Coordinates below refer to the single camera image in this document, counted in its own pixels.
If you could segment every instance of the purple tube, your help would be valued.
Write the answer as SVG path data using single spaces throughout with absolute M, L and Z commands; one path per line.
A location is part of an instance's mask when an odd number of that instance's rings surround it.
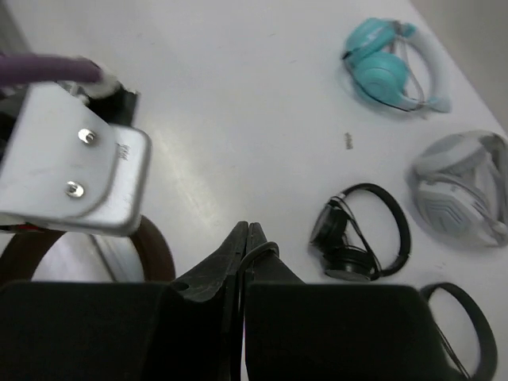
M 55 81 L 97 83 L 101 79 L 101 68 L 86 58 L 0 56 L 0 87 Z

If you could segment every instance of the black ear cup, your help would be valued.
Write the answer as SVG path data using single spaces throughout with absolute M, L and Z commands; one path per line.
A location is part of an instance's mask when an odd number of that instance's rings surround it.
M 348 214 L 336 206 L 326 204 L 314 225 L 310 243 L 322 252 L 332 252 L 344 246 L 342 236 L 347 225 Z
M 374 258 L 354 248 L 339 248 L 324 257 L 329 262 L 325 273 L 336 279 L 369 282 L 375 269 Z

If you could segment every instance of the headphones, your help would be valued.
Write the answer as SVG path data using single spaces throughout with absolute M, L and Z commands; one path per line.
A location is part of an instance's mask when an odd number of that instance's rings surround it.
M 400 249 L 397 259 L 388 268 L 382 269 L 375 253 L 360 231 L 352 211 L 344 199 L 354 191 L 367 191 L 381 199 L 393 214 L 400 234 Z M 360 237 L 365 250 L 352 246 L 345 234 L 348 222 Z M 325 273 L 332 278 L 369 282 L 393 275 L 400 271 L 410 256 L 411 235 L 402 209 L 391 195 L 382 187 L 370 183 L 361 183 L 343 190 L 332 197 L 319 215 L 311 233 L 310 244 L 324 253 L 329 265 Z
M 437 232 L 469 244 L 508 244 L 507 145 L 499 135 L 471 131 L 430 145 L 415 161 L 414 201 Z
M 404 60 L 384 51 L 397 40 L 410 43 L 426 62 L 432 82 L 429 98 L 424 99 L 423 91 L 410 70 L 406 46 L 402 44 Z M 415 111 L 423 107 L 442 113 L 452 110 L 452 102 L 447 94 L 445 66 L 439 58 L 439 52 L 416 26 L 369 18 L 351 33 L 346 40 L 345 51 L 342 60 L 352 76 L 356 93 L 363 100 L 402 111 Z M 405 95 L 404 88 L 409 77 L 417 84 L 421 99 Z
M 498 348 L 487 318 L 471 296 L 455 284 L 437 283 L 426 286 L 421 290 L 421 296 L 423 296 L 424 300 L 429 302 L 430 297 L 437 289 L 447 291 L 464 308 L 471 319 L 473 327 L 475 328 L 479 342 L 479 364 L 476 368 L 475 374 L 471 376 L 454 353 L 450 343 L 441 329 L 436 325 L 437 331 L 441 336 L 441 342 L 444 350 L 459 368 L 459 371 L 453 369 L 453 373 L 455 375 L 453 379 L 456 381 L 464 381 L 468 379 L 473 381 L 491 381 L 494 378 L 495 371 L 498 366 Z

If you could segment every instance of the teal headphones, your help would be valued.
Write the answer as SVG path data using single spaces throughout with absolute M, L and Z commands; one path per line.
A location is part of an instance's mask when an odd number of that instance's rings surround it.
M 426 62 L 432 81 L 428 99 L 413 99 L 404 94 L 412 74 L 410 68 L 407 62 L 383 50 L 397 39 L 411 44 Z M 424 107 L 442 113 L 451 111 L 444 65 L 439 61 L 438 52 L 414 25 L 369 18 L 351 33 L 345 51 L 342 60 L 363 100 L 403 111 Z

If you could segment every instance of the screw head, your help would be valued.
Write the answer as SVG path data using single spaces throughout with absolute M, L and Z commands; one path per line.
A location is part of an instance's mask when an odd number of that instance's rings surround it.
M 97 135 L 89 129 L 80 129 L 78 137 L 84 144 L 92 144 L 97 138 Z
M 80 198 L 85 194 L 85 189 L 79 183 L 75 183 L 74 181 L 67 181 L 65 194 L 69 197 Z

